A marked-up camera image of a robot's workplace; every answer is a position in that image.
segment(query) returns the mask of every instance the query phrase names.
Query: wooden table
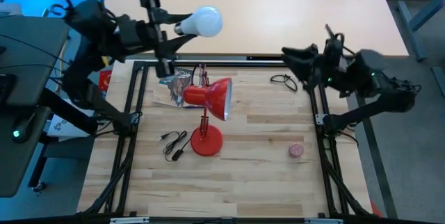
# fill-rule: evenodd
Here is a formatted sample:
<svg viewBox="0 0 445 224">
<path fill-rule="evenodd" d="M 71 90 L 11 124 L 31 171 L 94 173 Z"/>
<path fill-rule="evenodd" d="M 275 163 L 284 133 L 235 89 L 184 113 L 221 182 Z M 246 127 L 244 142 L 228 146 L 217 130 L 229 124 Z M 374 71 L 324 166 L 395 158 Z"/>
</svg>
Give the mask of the wooden table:
<svg viewBox="0 0 445 224">
<path fill-rule="evenodd" d="M 119 110 L 124 108 L 132 66 L 132 61 L 127 61 L 116 63 L 113 69 L 106 98 Z M 178 162 L 164 159 L 162 149 L 167 141 L 159 141 L 159 137 L 169 131 L 186 130 L 190 134 L 199 125 L 202 110 L 153 103 L 153 90 L 159 80 L 151 69 L 126 212 L 137 211 L 139 216 L 193 217 L 317 217 L 319 212 L 327 213 L 311 104 L 301 84 L 297 93 L 283 84 L 271 84 L 269 79 L 274 74 L 290 74 L 284 68 L 207 70 L 211 82 L 221 77 L 231 77 L 234 82 L 229 120 L 222 122 L 210 116 L 210 123 L 224 134 L 221 152 L 215 157 L 200 157 L 187 146 Z M 339 99 L 338 92 L 331 89 L 326 92 L 331 113 L 348 110 L 346 100 Z M 112 134 L 96 139 L 79 211 L 88 208 L 108 183 L 117 140 Z M 337 140 L 345 184 L 370 211 L 357 145 L 349 138 Z M 305 153 L 298 159 L 288 155 L 292 143 L 305 147 Z M 332 190 L 339 209 L 334 184 Z"/>
<path fill-rule="evenodd" d="M 147 21 L 139 0 L 105 0 L 116 15 Z M 385 0 L 161 0 L 170 13 L 192 13 L 212 5 L 222 13 L 224 26 L 213 38 L 197 38 L 178 54 L 279 56 L 281 48 L 324 48 L 325 24 L 346 36 L 354 51 L 374 49 L 388 57 L 408 56 Z M 162 29 L 175 37 L 173 26 Z"/>
</svg>

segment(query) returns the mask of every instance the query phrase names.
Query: gray floor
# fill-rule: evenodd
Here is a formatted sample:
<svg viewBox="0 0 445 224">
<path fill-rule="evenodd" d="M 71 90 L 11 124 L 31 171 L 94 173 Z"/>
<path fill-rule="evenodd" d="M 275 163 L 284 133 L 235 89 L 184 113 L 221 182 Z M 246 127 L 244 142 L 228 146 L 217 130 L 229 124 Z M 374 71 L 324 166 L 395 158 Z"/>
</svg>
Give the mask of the gray floor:
<svg viewBox="0 0 445 224">
<path fill-rule="evenodd" d="M 425 2 L 407 4 L 415 14 Z M 428 53 L 428 60 L 417 63 L 407 41 L 400 15 L 394 10 L 393 2 L 389 2 L 389 5 L 412 57 L 405 60 L 389 60 L 387 74 L 410 79 L 421 84 L 423 90 L 416 99 L 416 106 L 410 112 L 383 113 L 375 116 L 372 119 L 375 135 L 398 217 L 445 223 L 445 98 L 430 71 L 431 66 L 445 65 L 445 10 L 440 11 L 417 33 Z M 72 49 L 75 49 L 75 46 L 71 47 L 68 56 L 72 56 Z M 356 106 L 353 98 L 348 102 L 351 107 Z M 361 125 L 357 126 L 356 134 L 361 143 L 359 151 L 369 194 L 380 210 L 385 212 Z M 49 186 L 39 194 L 26 188 L 30 173 L 28 171 L 19 193 L 14 198 L 0 198 L 0 220 L 73 214 L 76 211 L 86 168 L 86 161 L 50 159 L 42 176 Z"/>
</svg>

